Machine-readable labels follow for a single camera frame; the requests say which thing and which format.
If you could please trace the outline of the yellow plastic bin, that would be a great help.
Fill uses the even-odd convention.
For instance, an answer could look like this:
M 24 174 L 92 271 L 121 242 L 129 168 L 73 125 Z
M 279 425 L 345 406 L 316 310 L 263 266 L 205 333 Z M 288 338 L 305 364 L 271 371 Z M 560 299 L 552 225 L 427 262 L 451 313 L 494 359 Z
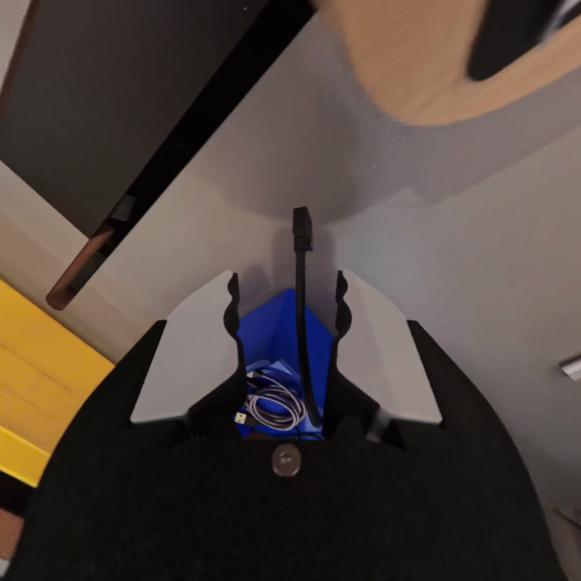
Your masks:
M 1 471 L 31 487 L 114 364 L 1 281 Z

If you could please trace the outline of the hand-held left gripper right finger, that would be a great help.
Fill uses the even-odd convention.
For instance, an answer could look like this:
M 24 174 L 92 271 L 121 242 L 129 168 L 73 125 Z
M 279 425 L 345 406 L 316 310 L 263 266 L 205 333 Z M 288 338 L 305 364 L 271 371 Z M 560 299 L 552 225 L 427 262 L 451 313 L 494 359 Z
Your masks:
M 323 434 L 347 417 L 367 438 L 383 438 L 393 420 L 438 426 L 441 412 L 408 320 L 395 303 L 354 272 L 338 272 L 337 336 L 332 344 Z

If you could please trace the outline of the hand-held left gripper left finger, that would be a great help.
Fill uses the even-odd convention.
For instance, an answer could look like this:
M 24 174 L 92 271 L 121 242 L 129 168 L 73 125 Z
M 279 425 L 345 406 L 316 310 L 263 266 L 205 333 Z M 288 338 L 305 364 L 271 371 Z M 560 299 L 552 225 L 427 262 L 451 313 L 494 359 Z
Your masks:
M 237 275 L 224 271 L 168 316 L 130 416 L 133 424 L 183 418 L 235 373 L 238 348 L 224 316 L 237 284 Z

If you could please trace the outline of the blue plastic bin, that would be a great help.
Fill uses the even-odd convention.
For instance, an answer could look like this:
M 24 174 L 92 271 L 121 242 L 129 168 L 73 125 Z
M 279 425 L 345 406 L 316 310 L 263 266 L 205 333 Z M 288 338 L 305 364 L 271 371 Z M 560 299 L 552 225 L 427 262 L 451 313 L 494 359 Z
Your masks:
M 234 422 L 242 436 L 251 432 L 294 441 L 322 441 L 306 407 L 299 373 L 296 296 L 287 289 L 243 317 L 242 340 L 248 395 Z

